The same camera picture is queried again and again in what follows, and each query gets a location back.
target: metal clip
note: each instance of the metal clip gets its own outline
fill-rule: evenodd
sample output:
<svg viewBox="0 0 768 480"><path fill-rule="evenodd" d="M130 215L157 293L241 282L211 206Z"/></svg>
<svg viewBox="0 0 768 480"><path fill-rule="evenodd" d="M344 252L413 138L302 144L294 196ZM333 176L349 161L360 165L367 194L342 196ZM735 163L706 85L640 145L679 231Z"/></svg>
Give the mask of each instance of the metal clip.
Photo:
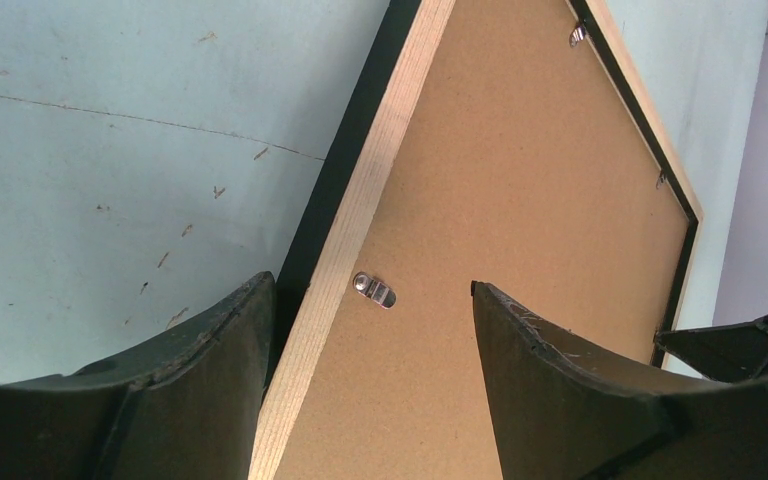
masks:
<svg viewBox="0 0 768 480"><path fill-rule="evenodd" d="M584 23L578 22L572 33L570 33L570 47L575 48L576 45L584 41L587 37L587 29L584 28Z"/></svg>
<svg viewBox="0 0 768 480"><path fill-rule="evenodd" d="M372 300L382 308L390 308L396 303L396 292L387 284L364 272L355 275L355 290Z"/></svg>
<svg viewBox="0 0 768 480"><path fill-rule="evenodd" d="M664 183L667 182L667 174L663 171L658 175L658 180L655 181L655 190L660 190Z"/></svg>

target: wooden frame edge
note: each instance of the wooden frame edge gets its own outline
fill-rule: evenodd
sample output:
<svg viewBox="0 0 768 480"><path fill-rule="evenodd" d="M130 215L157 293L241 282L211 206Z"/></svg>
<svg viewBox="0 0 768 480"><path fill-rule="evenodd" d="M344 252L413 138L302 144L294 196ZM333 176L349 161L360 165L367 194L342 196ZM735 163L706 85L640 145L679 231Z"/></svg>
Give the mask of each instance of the wooden frame edge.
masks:
<svg viewBox="0 0 768 480"><path fill-rule="evenodd" d="M653 332L672 330L681 314L687 289L687 280L696 255L696 241L703 221L702 205L693 190L690 178L679 160L666 126L658 115L655 102L649 95L631 54L622 39L622 33L608 9L605 0L568 0L570 8L588 32L589 43L596 51L606 73L612 79L617 94L637 124L641 137L649 146L655 161L661 167L676 199L685 211L688 229L679 255L676 274L670 288L667 310L659 328ZM662 367L664 352L653 347L650 364Z"/></svg>
<svg viewBox="0 0 768 480"><path fill-rule="evenodd" d="M278 470L454 2L423 0L416 11L261 408L250 480Z"/></svg>

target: scratch mark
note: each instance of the scratch mark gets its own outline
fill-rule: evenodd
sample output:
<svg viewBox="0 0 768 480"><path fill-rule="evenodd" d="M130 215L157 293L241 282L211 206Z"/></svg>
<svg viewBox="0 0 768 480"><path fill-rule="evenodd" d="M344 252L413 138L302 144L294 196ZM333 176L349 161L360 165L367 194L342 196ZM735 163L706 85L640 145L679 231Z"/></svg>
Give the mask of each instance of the scratch mark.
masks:
<svg viewBox="0 0 768 480"><path fill-rule="evenodd" d="M14 102L22 102L22 103L27 103L27 104L31 104L31 105L39 105L41 107L60 108L60 109L63 109L63 110L71 110L73 112L91 113L93 115L107 115L109 117L127 118L129 120L139 120L141 122L157 123L159 125L167 125L167 126L170 126L170 127L186 128L187 130L194 130L196 132L212 133L214 135L223 135L223 136L231 137L231 138L239 138L241 140L249 140L249 141L252 141L252 142L257 142L257 143L269 145L270 147L278 148L278 149L281 149L281 150L284 150L284 151L287 151L287 152L290 152L290 153L295 153L296 155L299 155L299 156L305 157L305 158L309 158L311 160L319 160L321 162L325 161L324 158L315 157L313 155L308 155L306 153L302 153L302 152L300 152L298 150L294 150L294 149L289 148L289 147L284 147L284 146L281 146L281 145L276 145L276 144L273 144L273 143L264 142L263 140L258 140L258 139L254 138L254 137L248 137L246 135L239 135L239 134L236 134L236 133L233 133L233 132L221 132L219 130L210 130L208 128L193 127L192 125L183 125L183 124L175 123L175 122L166 122L166 121L163 121L163 120L154 120L154 119L151 119L151 118L138 117L136 115L128 115L128 114L125 114L125 113L102 112L100 110L92 110L92 109L89 109L89 108L78 108L78 107L70 107L69 105L58 105L56 103L37 102L35 100L26 100L24 98L11 97L9 95L0 95L0 99L2 99L2 100L12 100Z"/></svg>
<svg viewBox="0 0 768 480"><path fill-rule="evenodd" d="M170 328L174 327L178 324L178 322L181 320L181 317L184 316L185 313L187 313L190 310L190 307L184 307L183 310L178 312L176 315L172 316L172 319L169 320L169 323L166 324L166 330L169 330Z"/></svg>
<svg viewBox="0 0 768 480"><path fill-rule="evenodd" d="M212 31L210 31L210 32L207 32L207 35L199 38L199 41L196 43L206 42L207 40L216 40L217 38L219 37L217 37L216 34L213 33Z"/></svg>
<svg viewBox="0 0 768 480"><path fill-rule="evenodd" d="M267 150L269 150L269 147L266 147L263 150L261 150L260 153L258 153L257 155L254 156L254 159L257 160L258 158L266 155L266 151Z"/></svg>
<svg viewBox="0 0 768 480"><path fill-rule="evenodd" d="M166 261L166 257L169 256L169 252L166 252L163 254L163 258L160 259L160 263L157 264L157 268L160 268L163 266L163 262Z"/></svg>
<svg viewBox="0 0 768 480"><path fill-rule="evenodd" d="M57 41L62 43L63 42L63 38L60 36L59 33L57 33L57 30L55 30L54 27L51 27L50 30L51 30L51 34L54 35L54 38L56 38Z"/></svg>

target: black plastic part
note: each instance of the black plastic part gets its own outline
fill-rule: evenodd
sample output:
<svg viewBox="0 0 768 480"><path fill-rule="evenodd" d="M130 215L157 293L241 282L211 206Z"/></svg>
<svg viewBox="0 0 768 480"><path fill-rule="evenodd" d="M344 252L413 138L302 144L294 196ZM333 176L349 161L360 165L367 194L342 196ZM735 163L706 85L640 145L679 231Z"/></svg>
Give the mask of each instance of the black plastic part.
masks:
<svg viewBox="0 0 768 480"><path fill-rule="evenodd" d="M505 479L768 479L768 377L643 365L486 283L473 314Z"/></svg>
<svg viewBox="0 0 768 480"><path fill-rule="evenodd" d="M313 187L287 258L278 275L275 337L267 383L278 366L296 314L310 285L313 270L334 223L366 136L378 113L390 76L402 52L420 0L391 0L378 34L343 115L340 128Z"/></svg>
<svg viewBox="0 0 768 480"><path fill-rule="evenodd" d="M670 286L670 296L667 300L667 312L664 314L664 321L661 322L661 326L655 332L655 336L661 332L669 332L675 328L673 323L675 322L676 312L678 312L679 301L681 301L681 291L684 287L687 269L690 268L690 256L693 253L693 242L696 240L696 231L698 229L699 222L692 221L684 236L684 244L681 246L676 274L675 277L673 277L673 283ZM663 364L664 351L660 348L654 348L652 350L652 358L649 360L649 365L660 368Z"/></svg>
<svg viewBox="0 0 768 480"><path fill-rule="evenodd" d="M661 332L655 342L712 380L735 383L768 375L768 315L724 327Z"/></svg>
<svg viewBox="0 0 768 480"><path fill-rule="evenodd" d="M74 375L0 386L0 478L245 478L274 306L258 274Z"/></svg>

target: metal turn clip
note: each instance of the metal turn clip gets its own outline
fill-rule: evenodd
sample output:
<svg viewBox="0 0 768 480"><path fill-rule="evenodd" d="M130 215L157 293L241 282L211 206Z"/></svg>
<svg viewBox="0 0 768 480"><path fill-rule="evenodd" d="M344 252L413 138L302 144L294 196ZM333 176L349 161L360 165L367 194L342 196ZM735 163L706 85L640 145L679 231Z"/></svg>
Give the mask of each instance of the metal turn clip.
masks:
<svg viewBox="0 0 768 480"><path fill-rule="evenodd" d="M396 292L387 284L364 272L355 275L355 290L372 300L382 308L390 308L396 303Z"/></svg>
<svg viewBox="0 0 768 480"><path fill-rule="evenodd" d="M570 47L575 48L575 46L584 41L586 37L587 29L584 28L583 22L579 22L578 25L576 25L573 29L572 33L570 33Z"/></svg>

